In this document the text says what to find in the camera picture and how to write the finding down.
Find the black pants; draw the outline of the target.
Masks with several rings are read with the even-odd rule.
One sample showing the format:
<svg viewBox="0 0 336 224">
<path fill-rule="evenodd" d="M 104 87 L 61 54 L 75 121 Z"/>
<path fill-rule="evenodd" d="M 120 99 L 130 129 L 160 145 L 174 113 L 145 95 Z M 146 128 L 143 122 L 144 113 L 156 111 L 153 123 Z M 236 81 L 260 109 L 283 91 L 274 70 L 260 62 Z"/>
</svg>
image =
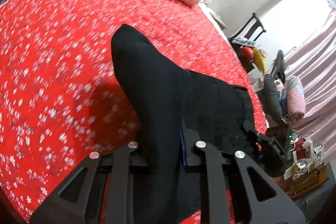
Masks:
<svg viewBox="0 0 336 224">
<path fill-rule="evenodd" d="M 177 66 L 126 24 L 111 49 L 115 77 L 141 124 L 138 152 L 147 164 L 134 176 L 134 221 L 179 223 L 201 208 L 200 176 L 182 166 L 183 132 L 257 159 L 243 127 L 254 122 L 248 90 Z"/>
</svg>

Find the grey clothing pile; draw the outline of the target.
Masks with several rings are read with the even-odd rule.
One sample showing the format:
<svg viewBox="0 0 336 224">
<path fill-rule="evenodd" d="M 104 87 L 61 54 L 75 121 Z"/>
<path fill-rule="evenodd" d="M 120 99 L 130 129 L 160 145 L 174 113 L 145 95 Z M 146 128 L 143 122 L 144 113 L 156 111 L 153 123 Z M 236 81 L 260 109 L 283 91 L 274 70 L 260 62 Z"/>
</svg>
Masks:
<svg viewBox="0 0 336 224">
<path fill-rule="evenodd" d="M 262 95 L 264 101 L 262 103 L 264 112 L 272 117 L 278 124 L 285 124 L 284 115 L 280 105 L 280 91 L 277 90 L 275 81 L 279 80 L 281 84 L 285 84 L 285 63 L 284 54 L 278 51 L 274 65 L 270 74 L 264 76 L 264 89 Z"/>
</svg>

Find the pink rolled blanket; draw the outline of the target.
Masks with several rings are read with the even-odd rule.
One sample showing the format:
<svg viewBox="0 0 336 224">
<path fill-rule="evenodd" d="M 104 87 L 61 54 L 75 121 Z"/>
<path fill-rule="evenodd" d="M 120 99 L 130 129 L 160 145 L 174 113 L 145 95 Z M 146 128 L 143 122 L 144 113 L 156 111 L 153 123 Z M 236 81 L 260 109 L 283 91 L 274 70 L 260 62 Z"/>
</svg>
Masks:
<svg viewBox="0 0 336 224">
<path fill-rule="evenodd" d="M 285 119 L 290 124 L 299 123 L 305 115 L 306 103 L 303 85 L 298 76 L 291 76 L 285 82 L 287 114 Z"/>
</svg>

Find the red floral bedspread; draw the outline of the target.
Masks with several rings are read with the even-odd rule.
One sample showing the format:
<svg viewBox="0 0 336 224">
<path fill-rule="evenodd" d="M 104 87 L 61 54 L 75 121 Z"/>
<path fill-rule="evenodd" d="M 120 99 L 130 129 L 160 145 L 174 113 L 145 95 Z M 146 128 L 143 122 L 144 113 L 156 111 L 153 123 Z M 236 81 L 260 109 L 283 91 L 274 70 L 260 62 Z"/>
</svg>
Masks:
<svg viewBox="0 0 336 224">
<path fill-rule="evenodd" d="M 178 0 L 9 0 L 1 6 L 1 188 L 28 222 L 90 152 L 131 140 L 139 121 L 114 77 L 110 40 L 128 24 L 182 68 L 248 89 L 203 5 Z"/>
</svg>

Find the red and yellow items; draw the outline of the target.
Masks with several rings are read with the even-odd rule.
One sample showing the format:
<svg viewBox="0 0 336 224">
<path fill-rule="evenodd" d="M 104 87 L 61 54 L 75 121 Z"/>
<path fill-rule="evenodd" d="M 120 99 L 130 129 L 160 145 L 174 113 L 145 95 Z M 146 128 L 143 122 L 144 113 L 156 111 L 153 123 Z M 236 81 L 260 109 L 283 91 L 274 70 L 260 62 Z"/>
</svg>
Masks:
<svg viewBox="0 0 336 224">
<path fill-rule="evenodd" d="M 263 75 L 265 75 L 265 58 L 266 58 L 265 52 L 258 47 L 248 47 L 248 46 L 243 46 L 241 50 L 243 55 L 248 59 L 248 61 L 254 63 L 257 69 Z"/>
</svg>

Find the pink striped curtain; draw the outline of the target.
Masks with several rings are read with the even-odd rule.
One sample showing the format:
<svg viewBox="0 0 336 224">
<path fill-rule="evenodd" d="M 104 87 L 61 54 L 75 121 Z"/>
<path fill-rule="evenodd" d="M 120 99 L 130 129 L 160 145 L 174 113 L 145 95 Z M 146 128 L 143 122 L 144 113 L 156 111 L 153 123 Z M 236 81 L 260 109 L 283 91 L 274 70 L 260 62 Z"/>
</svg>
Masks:
<svg viewBox="0 0 336 224">
<path fill-rule="evenodd" d="M 293 127 L 302 137 L 335 156 L 335 9 L 324 25 L 301 46 L 285 54 L 286 76 L 302 82 L 305 115 Z"/>
</svg>

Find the black chair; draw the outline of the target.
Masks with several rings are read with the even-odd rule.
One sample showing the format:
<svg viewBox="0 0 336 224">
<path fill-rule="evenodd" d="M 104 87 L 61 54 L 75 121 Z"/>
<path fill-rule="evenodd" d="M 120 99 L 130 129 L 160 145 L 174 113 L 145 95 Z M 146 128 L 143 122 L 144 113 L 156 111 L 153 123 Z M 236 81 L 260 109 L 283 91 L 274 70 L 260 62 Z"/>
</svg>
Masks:
<svg viewBox="0 0 336 224">
<path fill-rule="evenodd" d="M 252 17 L 233 36 L 228 38 L 247 73 L 254 69 L 252 48 L 256 47 L 256 41 L 264 33 L 266 30 L 262 22 L 256 13 L 252 13 Z"/>
</svg>

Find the right bedside table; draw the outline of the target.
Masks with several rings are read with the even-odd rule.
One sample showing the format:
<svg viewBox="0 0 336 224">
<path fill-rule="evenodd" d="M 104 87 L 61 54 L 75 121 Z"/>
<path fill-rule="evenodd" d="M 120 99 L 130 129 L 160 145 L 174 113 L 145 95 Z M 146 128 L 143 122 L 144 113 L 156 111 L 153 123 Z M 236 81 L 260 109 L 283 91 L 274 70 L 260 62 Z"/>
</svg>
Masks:
<svg viewBox="0 0 336 224">
<path fill-rule="evenodd" d="M 207 11 L 211 15 L 211 17 L 215 20 L 215 22 L 219 25 L 221 30 L 227 29 L 227 25 L 223 22 L 220 15 L 218 15 L 215 11 L 213 11 L 207 4 L 206 4 Z"/>
</svg>

